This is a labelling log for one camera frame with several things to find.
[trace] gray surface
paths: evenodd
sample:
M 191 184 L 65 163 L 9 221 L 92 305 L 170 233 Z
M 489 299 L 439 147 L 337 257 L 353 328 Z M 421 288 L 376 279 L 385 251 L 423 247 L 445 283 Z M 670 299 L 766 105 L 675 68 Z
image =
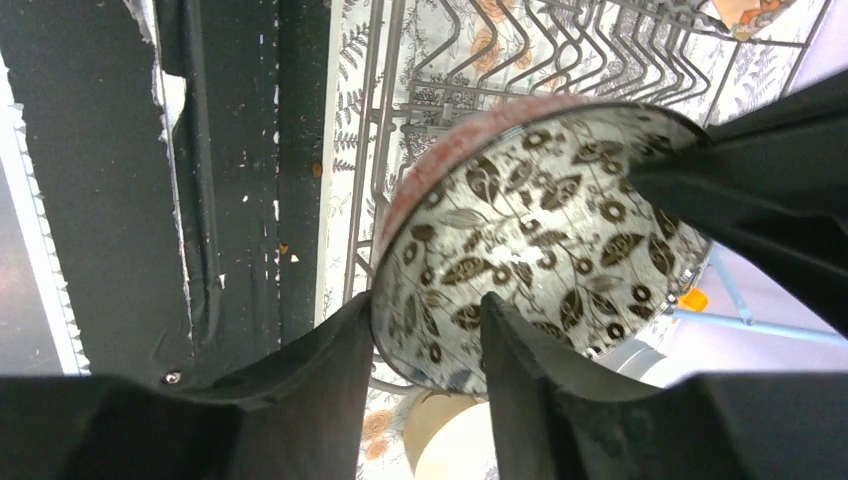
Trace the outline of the gray surface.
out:
M 5 175 L 0 175 L 0 375 L 61 375 Z

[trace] metal wire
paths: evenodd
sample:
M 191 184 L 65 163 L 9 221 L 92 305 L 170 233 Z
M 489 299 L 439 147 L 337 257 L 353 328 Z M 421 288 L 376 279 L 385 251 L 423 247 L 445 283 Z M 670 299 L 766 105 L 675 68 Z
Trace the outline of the metal wire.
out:
M 344 301 L 352 297 L 357 271 L 366 274 L 370 286 L 370 277 L 376 267 L 375 259 L 370 254 L 372 239 L 379 238 L 379 228 L 390 205 L 387 174 L 395 175 L 395 184 L 400 182 L 417 157 L 412 146 L 412 139 L 416 136 L 438 137 L 461 123 L 466 116 L 489 108 L 498 99 L 539 94 L 543 86 L 553 82 L 558 84 L 553 89 L 554 93 L 597 95 L 663 106 L 701 99 L 703 105 L 709 105 L 706 116 L 703 117 L 706 124 L 728 82 L 742 45 L 733 39 L 719 19 L 701 11 L 703 3 L 693 5 L 691 2 L 679 0 L 519 0 L 529 20 L 529 23 L 522 23 L 515 18 L 510 8 L 506 7 L 504 0 L 495 0 L 505 17 L 500 28 L 512 29 L 520 37 L 523 46 L 475 82 L 463 84 L 455 80 L 466 67 L 498 48 L 498 39 L 502 32 L 481 5 L 481 0 L 467 0 L 467 5 L 480 16 L 480 20 L 488 28 L 491 38 L 481 50 L 464 58 L 460 55 L 452 65 L 445 68 L 439 62 L 444 61 L 446 52 L 456 50 L 464 25 L 456 7 L 449 0 L 437 0 L 436 5 L 444 10 L 444 17 L 450 28 L 444 29 L 444 41 L 409 70 L 406 102 L 393 106 L 395 85 L 399 76 L 404 14 L 407 3 L 415 1 L 417 0 L 393 0 L 390 18 L 385 24 L 382 22 L 385 0 L 371 2 L 371 30 L 363 82 L 365 98 L 360 119 L 352 193 Z M 750 39 L 745 44 L 796 49 L 799 55 L 787 81 L 787 84 L 790 83 L 830 1 L 825 0 L 804 42 Z M 602 17 L 610 18 L 609 12 L 615 10 L 615 22 L 605 27 L 601 22 Z M 388 26 L 385 36 L 381 25 Z M 534 37 L 541 36 L 548 42 L 553 53 L 549 58 L 524 71 L 510 69 L 527 52 L 531 33 L 537 34 Z M 711 76 L 715 78 L 717 75 L 707 75 L 704 66 L 699 67 L 687 57 L 689 42 L 698 36 L 736 43 L 726 71 L 723 75 L 718 75 L 721 80 L 717 86 L 714 86 L 710 79 Z M 386 52 L 385 65 L 379 101 L 374 105 L 372 87 L 374 79 L 377 78 L 379 47 L 384 47 Z M 597 60 L 593 60 L 591 65 L 586 67 L 585 59 Z M 424 78 L 423 72 L 432 73 L 437 68 L 443 69 L 441 75 L 429 75 L 429 80 Z M 529 86 L 521 86 L 533 78 L 533 75 L 550 68 L 553 68 L 553 73 L 542 80 Z M 503 82 L 491 81 L 495 75 L 513 70 L 516 73 L 512 78 Z M 786 88 L 784 87 L 782 94 L 786 93 Z M 438 102 L 434 104 L 432 101 L 422 100 L 421 92 L 424 89 L 441 92 L 437 97 Z M 403 122 L 399 128 L 395 124 L 397 119 Z M 370 162 L 370 185 L 366 186 L 372 124 L 376 130 L 376 142 L 373 144 Z M 404 141 L 401 145 L 405 149 L 405 159 L 396 167 L 395 172 L 389 172 L 389 146 L 394 134 L 403 135 Z M 374 228 L 363 234 L 360 217 L 366 188 L 370 190 L 373 200 Z M 390 386 L 379 380 L 374 380 L 372 387 L 391 390 L 393 393 L 411 388 Z

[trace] metal rack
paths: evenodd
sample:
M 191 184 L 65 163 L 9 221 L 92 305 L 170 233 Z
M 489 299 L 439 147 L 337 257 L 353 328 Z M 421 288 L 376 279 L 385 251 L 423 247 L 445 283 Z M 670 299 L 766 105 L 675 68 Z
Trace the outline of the metal rack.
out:
M 704 126 L 721 123 L 724 119 L 717 114 L 717 106 L 740 54 L 752 46 L 792 52 L 791 66 L 775 92 L 785 95 L 830 1 L 821 3 L 815 16 L 806 20 L 809 30 L 797 38 L 770 38 L 761 32 L 762 38 L 740 43 L 710 10 L 711 3 L 700 0 L 393 0 L 388 15 L 385 0 L 372 0 L 343 300 L 351 298 L 356 278 L 363 273 L 365 286 L 370 286 L 376 267 L 370 258 L 372 239 L 380 235 L 397 184 L 421 153 L 468 115 L 509 98 L 572 93 L 654 103 L 681 111 Z M 404 28 L 421 2 L 431 11 L 439 10 L 450 28 L 444 29 L 435 48 L 423 52 L 421 58 L 407 58 L 401 66 Z M 521 21 L 515 12 L 522 13 Z M 485 35 L 478 34 L 468 55 L 458 56 L 457 46 L 464 41 L 462 34 L 467 36 L 465 19 L 469 15 L 479 18 Z M 516 68 L 526 63 L 531 36 L 541 39 L 547 53 L 529 67 Z M 513 38 L 520 46 L 506 58 L 498 55 L 502 38 Z M 712 42 L 710 48 L 723 56 L 693 58 L 697 42 Z M 492 57 L 497 61 L 482 74 L 478 69 L 476 80 L 465 74 Z M 378 74 L 381 60 L 382 73 Z M 403 101 L 398 101 L 398 84 Z M 363 207 L 373 214 L 373 225 L 365 228 Z M 716 258 L 714 266 L 720 265 Z M 731 296 L 744 305 L 732 288 L 732 279 L 728 275 L 722 278 L 727 280 Z M 744 309 L 740 310 L 741 321 L 686 311 L 674 314 L 717 324 L 732 320 L 764 333 L 824 338 L 815 333 L 777 331 L 760 323 L 750 325 L 750 312 Z M 839 340 L 841 337 L 828 337 L 823 341 Z

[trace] dish rack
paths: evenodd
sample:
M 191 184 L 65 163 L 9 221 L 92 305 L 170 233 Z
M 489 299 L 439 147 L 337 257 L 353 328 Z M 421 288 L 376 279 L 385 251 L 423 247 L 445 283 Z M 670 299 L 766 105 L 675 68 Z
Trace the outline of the dish rack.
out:
M 724 123 L 787 93 L 830 0 L 793 5 L 746 42 L 733 38 L 709 0 L 389 5 L 370 5 L 345 302 L 355 283 L 370 286 L 372 242 L 396 186 L 416 158 L 468 115 L 511 98 L 555 93 L 653 103 L 705 127 Z M 741 296 L 738 303 L 744 305 Z

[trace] serrated white edge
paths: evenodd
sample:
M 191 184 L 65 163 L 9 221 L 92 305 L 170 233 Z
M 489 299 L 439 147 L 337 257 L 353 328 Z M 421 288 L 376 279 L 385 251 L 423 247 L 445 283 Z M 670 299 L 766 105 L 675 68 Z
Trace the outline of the serrated white edge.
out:
M 53 344 L 65 375 L 88 375 L 88 358 L 83 353 L 67 282 L 44 211 L 41 191 L 32 170 L 26 145 L 23 105 L 15 103 L 0 52 L 0 163 L 12 194 L 15 213 L 24 237 L 30 265 Z

